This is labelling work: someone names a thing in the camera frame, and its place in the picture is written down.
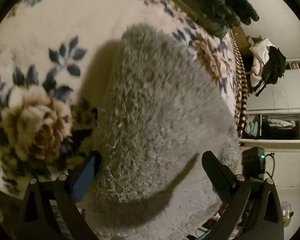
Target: hanging clothes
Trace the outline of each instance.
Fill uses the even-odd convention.
[[[286,57],[274,46],[269,47],[269,60],[263,66],[262,80],[253,89],[256,91],[256,97],[260,95],[268,84],[275,85],[278,78],[283,77],[286,70]]]
[[[183,0],[198,15],[197,23],[211,35],[223,38],[228,28],[251,24],[259,15],[247,0]]]

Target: black cable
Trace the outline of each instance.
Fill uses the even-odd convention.
[[[267,156],[271,156],[272,160],[273,160],[273,169],[272,169],[272,174],[270,175],[270,173],[268,171],[266,171],[266,173],[269,175],[269,177],[273,180],[273,174],[274,174],[274,168],[275,168],[275,160],[274,160],[274,153],[270,153],[267,154],[265,156],[265,158],[267,158]]]

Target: blue gripper pad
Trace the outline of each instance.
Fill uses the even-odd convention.
[[[72,201],[77,203],[82,201],[87,193],[90,184],[92,183],[95,175],[98,172],[101,163],[101,155],[97,153],[94,155],[90,162],[87,164],[83,172],[78,177],[77,181],[73,184],[72,188]]]

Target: white wall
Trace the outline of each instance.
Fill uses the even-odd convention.
[[[242,28],[247,36],[259,35],[269,40],[286,58],[300,57],[300,21],[283,0],[248,0],[260,16]]]

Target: bed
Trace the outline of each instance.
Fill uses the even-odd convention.
[[[112,55],[127,26],[138,23],[168,34],[204,65],[240,137],[247,87],[232,31],[222,40],[210,36],[172,0],[19,0],[0,24],[0,113],[9,104],[12,87],[20,84],[42,85],[61,100],[71,98],[76,105],[76,143],[86,154],[94,144]],[[5,137],[0,133],[0,143]],[[0,191],[22,198],[29,177],[20,171],[19,159],[14,154],[0,161]],[[67,161],[65,169],[76,161]],[[7,165],[16,166],[20,174],[7,175]],[[39,177],[58,176],[49,174]]]

